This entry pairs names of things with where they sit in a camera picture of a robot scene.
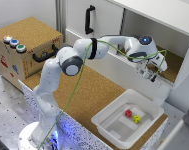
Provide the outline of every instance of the box lid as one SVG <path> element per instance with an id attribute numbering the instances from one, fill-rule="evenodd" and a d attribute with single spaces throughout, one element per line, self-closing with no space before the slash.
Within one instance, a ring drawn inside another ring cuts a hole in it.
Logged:
<path id="1" fill-rule="evenodd" d="M 13 39 L 24 44 L 27 51 L 31 51 L 62 34 L 34 17 L 29 17 L 6 27 L 0 28 L 0 41 L 4 42 L 4 36 L 11 35 Z"/>

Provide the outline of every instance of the red ball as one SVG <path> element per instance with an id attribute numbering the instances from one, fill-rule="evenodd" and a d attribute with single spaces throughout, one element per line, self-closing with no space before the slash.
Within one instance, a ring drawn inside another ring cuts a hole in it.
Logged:
<path id="1" fill-rule="evenodd" d="M 125 116 L 128 117 L 128 118 L 131 117 L 132 116 L 132 111 L 129 110 L 129 109 L 127 111 L 125 111 Z"/>

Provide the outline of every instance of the yellow ball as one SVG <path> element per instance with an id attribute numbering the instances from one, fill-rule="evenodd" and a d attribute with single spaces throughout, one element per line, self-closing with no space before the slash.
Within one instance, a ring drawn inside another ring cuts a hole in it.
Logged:
<path id="1" fill-rule="evenodd" d="M 141 121 L 141 117 L 139 115 L 134 116 L 133 121 L 135 123 L 139 123 Z"/>

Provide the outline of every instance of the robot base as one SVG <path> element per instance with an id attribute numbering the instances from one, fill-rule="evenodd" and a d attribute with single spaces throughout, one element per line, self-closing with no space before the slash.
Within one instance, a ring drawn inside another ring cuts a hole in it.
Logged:
<path id="1" fill-rule="evenodd" d="M 19 150 L 38 150 L 38 148 L 33 147 L 28 138 L 30 137 L 31 133 L 33 132 L 33 130 L 36 128 L 36 126 L 38 125 L 38 122 L 34 122 L 29 124 L 28 126 L 26 126 L 19 134 L 19 138 L 18 138 L 18 149 Z M 64 142 L 64 138 L 61 137 L 59 138 L 58 144 L 59 144 L 59 148 L 62 147 Z M 40 148 L 40 150 L 51 150 L 51 148 Z"/>

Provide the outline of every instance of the cabinet door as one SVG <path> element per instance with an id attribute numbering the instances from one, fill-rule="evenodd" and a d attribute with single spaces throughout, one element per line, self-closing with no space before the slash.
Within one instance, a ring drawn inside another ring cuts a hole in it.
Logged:
<path id="1" fill-rule="evenodd" d="M 90 28 L 94 32 L 85 34 L 85 15 L 90 5 Z M 123 18 L 123 8 L 106 0 L 68 0 L 67 29 L 82 38 L 100 38 L 104 35 L 119 35 Z"/>

